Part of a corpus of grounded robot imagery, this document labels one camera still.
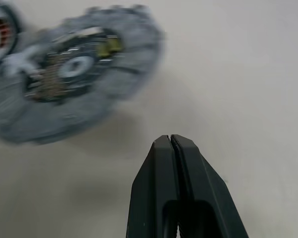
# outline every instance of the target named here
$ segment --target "white floor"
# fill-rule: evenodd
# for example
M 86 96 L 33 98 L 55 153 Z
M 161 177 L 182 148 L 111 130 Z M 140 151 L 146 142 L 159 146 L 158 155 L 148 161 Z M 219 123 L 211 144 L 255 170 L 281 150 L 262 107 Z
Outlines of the white floor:
M 37 27 L 131 0 L 11 0 Z M 166 31 L 154 80 L 68 140 L 0 142 L 0 238 L 124 238 L 151 143 L 193 139 L 252 238 L 298 238 L 298 0 L 138 0 Z

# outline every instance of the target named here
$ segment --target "beige surface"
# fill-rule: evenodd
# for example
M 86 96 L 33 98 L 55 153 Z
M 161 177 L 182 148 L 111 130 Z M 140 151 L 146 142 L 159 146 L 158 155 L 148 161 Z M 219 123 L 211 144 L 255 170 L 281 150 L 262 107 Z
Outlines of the beige surface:
M 109 0 L 12 0 L 39 27 Z M 154 80 L 63 142 L 0 142 L 0 238 L 123 238 L 132 181 L 162 134 L 193 139 L 252 238 L 298 238 L 298 0 L 148 0 Z

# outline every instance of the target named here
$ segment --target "beyblade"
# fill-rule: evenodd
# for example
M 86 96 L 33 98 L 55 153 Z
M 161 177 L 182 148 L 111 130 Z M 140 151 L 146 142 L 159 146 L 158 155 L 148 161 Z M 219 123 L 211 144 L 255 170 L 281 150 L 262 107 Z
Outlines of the beyblade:
M 50 143 L 102 120 L 154 71 L 163 36 L 144 6 L 90 8 L 9 55 L 0 137 Z
M 13 10 L 0 3 L 0 62 L 14 50 L 20 31 L 19 21 Z

